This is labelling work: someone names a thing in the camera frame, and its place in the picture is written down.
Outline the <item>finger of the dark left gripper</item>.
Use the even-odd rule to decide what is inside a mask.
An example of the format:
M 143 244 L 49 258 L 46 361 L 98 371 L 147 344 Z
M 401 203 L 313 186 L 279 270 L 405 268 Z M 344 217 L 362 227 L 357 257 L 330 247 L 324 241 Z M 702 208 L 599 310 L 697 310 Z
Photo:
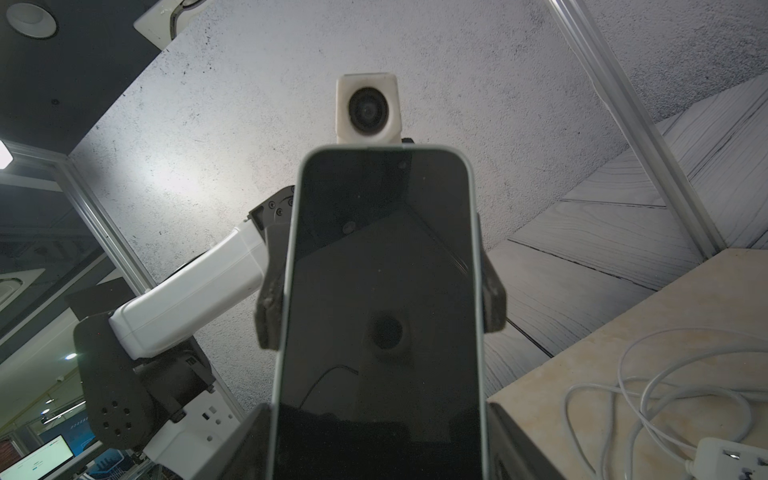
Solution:
M 507 292 L 482 243 L 482 224 L 476 214 L 477 275 L 479 277 L 479 334 L 498 333 L 507 321 Z
M 259 346 L 264 350 L 279 350 L 289 235 L 286 241 L 265 244 L 268 262 L 254 314 Z

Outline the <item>black phone white edge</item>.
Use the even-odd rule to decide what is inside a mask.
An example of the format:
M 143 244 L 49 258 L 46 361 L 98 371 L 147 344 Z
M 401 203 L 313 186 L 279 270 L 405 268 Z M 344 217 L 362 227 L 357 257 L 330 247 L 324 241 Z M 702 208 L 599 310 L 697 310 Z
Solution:
M 456 150 L 307 156 L 268 478 L 486 477 L 479 249 L 473 173 Z

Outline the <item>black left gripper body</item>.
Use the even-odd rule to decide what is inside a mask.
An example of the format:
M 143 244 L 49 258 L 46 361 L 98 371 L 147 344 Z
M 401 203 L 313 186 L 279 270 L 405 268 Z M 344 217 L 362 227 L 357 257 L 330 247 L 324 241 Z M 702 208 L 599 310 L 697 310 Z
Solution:
M 286 186 L 248 213 L 248 219 L 254 224 L 266 245 L 287 240 L 291 225 L 294 193 L 294 185 Z

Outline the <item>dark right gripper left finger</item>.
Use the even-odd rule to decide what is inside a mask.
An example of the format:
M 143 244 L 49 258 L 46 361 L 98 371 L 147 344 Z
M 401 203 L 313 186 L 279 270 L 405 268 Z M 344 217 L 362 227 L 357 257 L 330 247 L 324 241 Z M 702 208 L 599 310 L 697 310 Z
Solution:
M 271 405 L 259 404 L 197 473 L 197 478 L 265 479 L 271 418 Z

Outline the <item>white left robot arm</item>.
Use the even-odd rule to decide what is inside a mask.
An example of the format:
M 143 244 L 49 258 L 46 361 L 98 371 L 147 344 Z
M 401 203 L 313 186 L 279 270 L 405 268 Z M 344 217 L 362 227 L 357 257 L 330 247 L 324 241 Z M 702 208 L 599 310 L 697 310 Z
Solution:
M 248 296 L 280 356 L 274 472 L 477 470 L 487 450 L 480 355 L 503 286 L 476 250 L 463 181 L 287 186 L 156 288 L 75 329 L 97 438 L 199 470 L 230 439 L 190 340 Z M 209 407 L 199 409 L 199 404 Z

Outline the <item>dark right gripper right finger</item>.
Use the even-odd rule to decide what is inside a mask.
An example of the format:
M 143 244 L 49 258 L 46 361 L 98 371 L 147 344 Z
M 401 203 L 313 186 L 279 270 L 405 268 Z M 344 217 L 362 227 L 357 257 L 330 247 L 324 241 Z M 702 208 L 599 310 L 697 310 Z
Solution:
M 490 479 L 564 479 L 500 404 L 488 404 L 487 425 Z

